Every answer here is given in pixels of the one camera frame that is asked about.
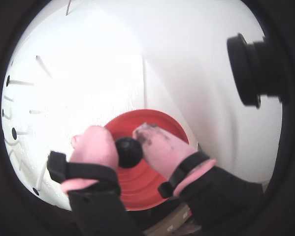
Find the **forearm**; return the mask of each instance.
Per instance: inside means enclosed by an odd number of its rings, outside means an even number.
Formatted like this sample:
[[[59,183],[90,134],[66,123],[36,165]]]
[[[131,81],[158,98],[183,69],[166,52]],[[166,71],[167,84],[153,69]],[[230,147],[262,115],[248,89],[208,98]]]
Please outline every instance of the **forearm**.
[[[180,197],[189,205],[203,231],[210,231],[257,204],[262,195],[260,184],[246,182],[214,167],[189,184]]]
[[[101,184],[68,192],[69,202],[83,236],[143,236],[117,194]]]

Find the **hand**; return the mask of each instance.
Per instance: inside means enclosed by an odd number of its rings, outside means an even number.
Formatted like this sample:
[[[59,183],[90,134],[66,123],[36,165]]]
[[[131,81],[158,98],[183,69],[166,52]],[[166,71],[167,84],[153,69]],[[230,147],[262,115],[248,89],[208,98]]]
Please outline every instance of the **hand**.
[[[101,126],[90,126],[83,135],[76,135],[71,139],[74,152],[70,162],[90,163],[108,166],[117,170],[119,157],[110,132]],[[64,181],[61,190],[67,193],[74,189],[83,189],[97,180],[75,178]]]
[[[167,180],[184,159],[197,152],[194,147],[155,125],[142,124],[134,130],[133,137],[141,143],[145,161]],[[194,168],[177,186],[174,196],[178,196],[215,163],[216,160],[208,160]]]

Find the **red plastic lid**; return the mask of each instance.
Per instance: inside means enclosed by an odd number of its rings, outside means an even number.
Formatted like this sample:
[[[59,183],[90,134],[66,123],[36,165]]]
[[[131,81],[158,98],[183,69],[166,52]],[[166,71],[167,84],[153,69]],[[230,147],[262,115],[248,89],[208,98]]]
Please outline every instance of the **red plastic lid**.
[[[132,132],[144,122],[155,123],[189,143],[186,133],[175,119],[155,110],[144,109],[124,113],[114,118],[105,127],[116,140],[124,136],[132,137]],[[166,179],[150,168],[143,159],[133,168],[119,167],[117,174],[122,189],[120,198],[127,210],[149,209],[166,200],[157,190]]]

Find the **white surface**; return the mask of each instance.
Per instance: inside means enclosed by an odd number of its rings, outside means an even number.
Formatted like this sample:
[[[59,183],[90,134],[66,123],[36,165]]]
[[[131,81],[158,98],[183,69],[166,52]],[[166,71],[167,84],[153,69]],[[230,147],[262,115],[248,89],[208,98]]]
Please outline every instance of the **white surface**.
[[[75,0],[65,16],[65,3],[54,0],[41,11],[11,58],[6,78],[34,85],[3,88],[6,148],[31,192],[50,150],[69,157],[72,135],[144,107],[174,117],[191,145],[199,141],[226,170],[250,181],[271,178],[281,105],[262,98],[260,110],[244,107],[227,55],[226,39],[238,32],[248,42],[262,40],[246,6],[236,0]],[[14,141],[12,127],[28,134]],[[70,209],[48,173],[39,193]]]

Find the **black wrist strap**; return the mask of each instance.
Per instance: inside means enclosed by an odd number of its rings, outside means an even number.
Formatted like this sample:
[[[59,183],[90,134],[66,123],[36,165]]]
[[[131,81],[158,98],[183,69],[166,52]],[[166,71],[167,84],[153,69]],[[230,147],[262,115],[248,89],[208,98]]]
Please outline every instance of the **black wrist strap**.
[[[121,193],[117,174],[107,166],[67,162],[65,154],[52,151],[47,168],[55,182],[62,183],[72,178],[96,179],[108,183],[118,196]]]
[[[198,151],[184,159],[172,173],[169,181],[162,183],[158,187],[158,191],[162,198],[171,197],[175,188],[188,175],[188,173],[208,159],[210,159],[210,157],[203,151]]]

